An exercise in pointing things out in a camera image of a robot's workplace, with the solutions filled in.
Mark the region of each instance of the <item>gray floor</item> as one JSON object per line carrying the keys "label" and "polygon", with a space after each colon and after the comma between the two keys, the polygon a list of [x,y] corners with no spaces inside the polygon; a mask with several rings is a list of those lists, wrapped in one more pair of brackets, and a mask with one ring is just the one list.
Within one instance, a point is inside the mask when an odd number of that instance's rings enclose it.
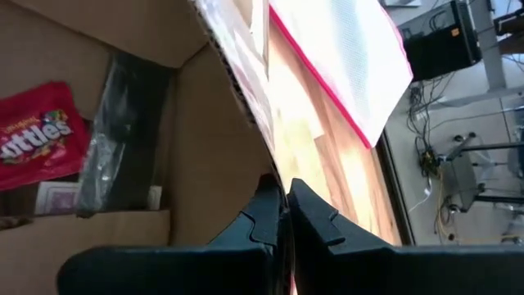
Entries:
{"label": "gray floor", "polygon": [[[499,14],[505,14],[509,0],[497,0],[496,7]],[[401,24],[415,16],[427,11],[434,3],[434,0],[422,0],[419,8],[402,8],[389,11],[396,24]],[[513,0],[512,7],[517,7],[517,0]],[[524,84],[524,71],[521,70],[514,61],[504,59],[504,71],[509,87]],[[447,80],[441,83],[436,93],[439,93]],[[488,90],[486,73],[482,63],[471,68],[457,72],[447,87],[445,88],[445,100],[453,100],[467,95],[485,93]],[[501,111],[503,107],[514,107],[524,105],[524,99],[518,96],[492,99],[489,101],[478,102],[466,107],[446,108],[442,111],[433,111],[431,117],[431,145],[438,153],[448,152],[456,143],[453,137],[456,134],[467,134],[475,132],[479,138],[473,143],[506,143],[516,140],[517,124],[516,118],[512,113],[499,113],[492,116],[485,116],[470,120],[447,121],[454,118],[464,118],[481,114],[491,114]],[[400,185],[403,190],[405,203],[408,209],[410,222],[413,228],[416,243],[419,245],[428,244],[478,244],[478,243],[499,243],[502,234],[509,231],[514,234],[524,233],[524,223],[516,219],[514,214],[504,206],[494,206],[493,204],[477,203],[466,214],[455,214],[454,222],[449,227],[444,228],[446,234],[455,234],[458,238],[450,242],[445,238],[445,234],[439,236],[435,234],[435,218],[437,203],[440,196],[440,181],[433,179],[430,197],[424,193],[428,188],[428,183],[422,177],[414,147],[415,135],[406,126],[406,113],[409,109],[407,95],[401,99],[386,126],[386,133],[391,141],[391,148],[394,155],[394,163],[400,177]],[[508,150],[473,153],[475,161],[482,161],[488,158],[490,161],[507,162]],[[490,188],[508,189],[520,191],[521,182],[511,173],[507,166],[497,166],[492,169],[476,169],[478,179],[483,179],[486,186]]]}

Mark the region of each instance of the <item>red candy bag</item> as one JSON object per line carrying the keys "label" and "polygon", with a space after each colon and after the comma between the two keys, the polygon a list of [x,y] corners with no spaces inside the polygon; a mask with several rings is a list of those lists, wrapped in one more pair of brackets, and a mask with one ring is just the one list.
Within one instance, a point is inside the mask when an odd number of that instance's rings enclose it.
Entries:
{"label": "red candy bag", "polygon": [[0,191],[79,172],[88,141],[65,83],[0,99]]}

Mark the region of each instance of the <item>black plastic mount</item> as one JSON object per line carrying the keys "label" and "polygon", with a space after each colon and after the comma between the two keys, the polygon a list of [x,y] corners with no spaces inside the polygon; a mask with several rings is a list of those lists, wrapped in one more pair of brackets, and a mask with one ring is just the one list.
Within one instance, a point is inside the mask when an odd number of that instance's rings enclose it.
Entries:
{"label": "black plastic mount", "polygon": [[289,294],[291,266],[300,295],[524,292],[520,247],[392,247],[302,180],[293,180],[287,199],[265,175],[208,246],[89,250],[64,264],[59,293]]}

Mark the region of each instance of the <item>cardboard box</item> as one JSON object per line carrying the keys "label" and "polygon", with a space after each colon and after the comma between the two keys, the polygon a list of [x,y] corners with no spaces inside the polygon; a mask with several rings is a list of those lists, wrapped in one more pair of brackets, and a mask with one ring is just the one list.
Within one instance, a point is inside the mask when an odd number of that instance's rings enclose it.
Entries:
{"label": "cardboard box", "polygon": [[[96,114],[116,49],[176,69],[151,184],[162,187],[169,210],[40,217],[0,231],[2,289],[52,294],[61,263],[95,245],[205,244],[273,170],[263,57],[231,0],[2,1],[0,43],[0,98],[63,80],[86,120]],[[27,211],[37,187],[8,197]]]}

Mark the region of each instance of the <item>pink edge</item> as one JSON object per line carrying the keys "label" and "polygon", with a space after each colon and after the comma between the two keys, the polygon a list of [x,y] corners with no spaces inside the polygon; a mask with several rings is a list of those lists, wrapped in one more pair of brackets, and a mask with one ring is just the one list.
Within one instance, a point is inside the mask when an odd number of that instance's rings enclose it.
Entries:
{"label": "pink edge", "polygon": [[296,42],[293,36],[291,36],[291,33],[289,32],[289,30],[287,30],[286,26],[284,25],[277,12],[273,9],[271,5],[269,5],[269,17],[283,33],[284,37],[290,43],[291,47],[295,49],[296,54],[298,54],[299,58],[302,60],[302,62],[304,62],[305,66],[309,69],[309,71],[311,71],[313,77],[320,83],[320,86],[322,86],[324,91],[326,91],[327,95],[332,99],[333,103],[335,103],[335,106],[337,107],[338,111],[344,116],[346,121],[350,124],[351,128],[353,128],[353,130],[357,133],[364,146],[366,148],[371,148],[372,146],[369,143],[368,138],[364,135],[364,132],[362,132],[360,127],[355,123],[350,113],[346,110],[340,99],[338,99],[338,97],[336,96],[333,89],[329,87],[326,80],[324,80],[324,78],[320,75],[317,69],[313,66],[309,58],[305,55],[302,48],[300,48],[300,45]]}

